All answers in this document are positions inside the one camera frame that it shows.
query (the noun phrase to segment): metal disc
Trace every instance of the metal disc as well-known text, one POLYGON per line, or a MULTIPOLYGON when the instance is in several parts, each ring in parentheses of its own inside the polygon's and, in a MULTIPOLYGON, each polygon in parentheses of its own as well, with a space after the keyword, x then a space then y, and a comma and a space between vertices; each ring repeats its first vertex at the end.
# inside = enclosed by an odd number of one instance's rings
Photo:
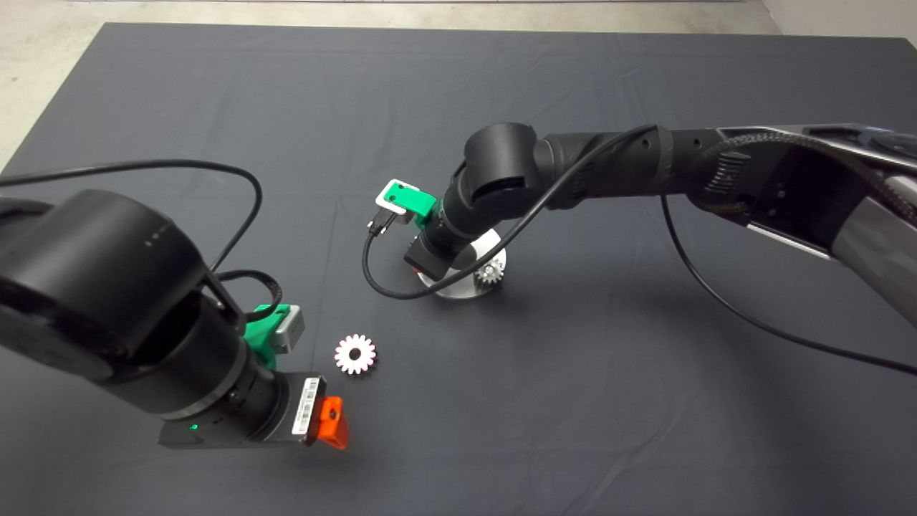
MULTIPOLYGON (((488 230, 470 245, 471 249, 474 250, 474 259, 477 260, 482 257, 487 251, 496 247, 498 243, 500 243, 500 235, 494 230, 488 230)), ((493 257, 493 260, 498 262, 503 267, 504 271, 506 270, 505 249, 501 249, 500 252, 493 257)), ((444 277, 450 277, 458 271, 458 269, 450 268, 444 277)), ((424 273, 417 273, 417 276, 420 277, 420 281, 424 282, 426 286, 431 286, 435 283, 433 279, 424 273)), ((491 290, 493 290, 493 286, 480 284, 474 281, 474 275, 468 275, 458 280, 454 285, 447 286, 437 291, 436 295, 445 297, 446 299, 472 299, 474 297, 483 296, 491 290)))

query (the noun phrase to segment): table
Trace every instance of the table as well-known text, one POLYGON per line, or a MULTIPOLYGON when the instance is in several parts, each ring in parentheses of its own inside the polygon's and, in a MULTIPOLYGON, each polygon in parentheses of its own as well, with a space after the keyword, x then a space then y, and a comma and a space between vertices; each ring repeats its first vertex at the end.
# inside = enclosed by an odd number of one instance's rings
MULTIPOLYGON (((351 446, 166 450, 151 416, 4 349, 0 512, 914 513, 917 383, 736 319, 684 270, 655 199, 543 214, 510 247, 503 288, 474 302, 380 297, 359 250, 388 179, 444 191, 465 139, 493 122, 917 132, 915 88, 903 39, 107 25, 4 174, 160 157, 255 172, 266 206, 226 268, 265 270, 302 305, 280 369, 326 375, 351 446), (366 379, 334 368, 353 332, 379 346, 366 379)), ((205 258, 250 201, 238 179, 175 171, 5 195, 84 187, 167 213, 205 258)), ((914 328, 843 267, 673 209, 735 304, 917 362, 914 328)), ((386 284, 416 286, 401 262, 412 236, 374 246, 386 284)))

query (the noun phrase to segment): sticker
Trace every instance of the sticker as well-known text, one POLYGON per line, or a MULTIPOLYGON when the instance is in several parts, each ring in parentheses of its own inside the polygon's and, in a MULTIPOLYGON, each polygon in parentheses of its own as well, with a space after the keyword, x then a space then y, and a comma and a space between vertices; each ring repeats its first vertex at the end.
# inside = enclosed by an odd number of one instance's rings
POLYGON ((312 419, 312 407, 317 393, 318 378, 309 378, 303 383, 303 395, 299 398, 296 420, 293 421, 293 435, 306 435, 309 432, 309 421, 312 419))

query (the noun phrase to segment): gear teeth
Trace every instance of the gear teeth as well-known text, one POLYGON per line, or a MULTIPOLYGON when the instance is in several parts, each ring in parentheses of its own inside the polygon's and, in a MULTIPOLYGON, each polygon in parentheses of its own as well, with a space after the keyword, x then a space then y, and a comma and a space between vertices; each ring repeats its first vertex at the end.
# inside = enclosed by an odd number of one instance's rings
POLYGON ((474 272, 474 282, 477 286, 495 286, 501 280, 503 280, 503 264, 496 259, 490 260, 474 272))
POLYGON ((335 363, 341 372, 358 376, 366 373, 376 363, 376 345, 366 335, 354 333, 348 335, 335 348, 335 363), (353 350, 359 350, 357 358, 350 358, 353 350))

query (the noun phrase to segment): concrete floor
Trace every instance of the concrete floor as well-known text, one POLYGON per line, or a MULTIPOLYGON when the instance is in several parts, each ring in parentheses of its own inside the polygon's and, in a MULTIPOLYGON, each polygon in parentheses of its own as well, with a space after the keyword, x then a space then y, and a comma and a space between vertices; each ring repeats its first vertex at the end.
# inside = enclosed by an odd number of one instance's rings
POLYGON ((106 21, 378 28, 779 34, 760 0, 727 3, 318 4, 0 0, 0 169, 106 21))

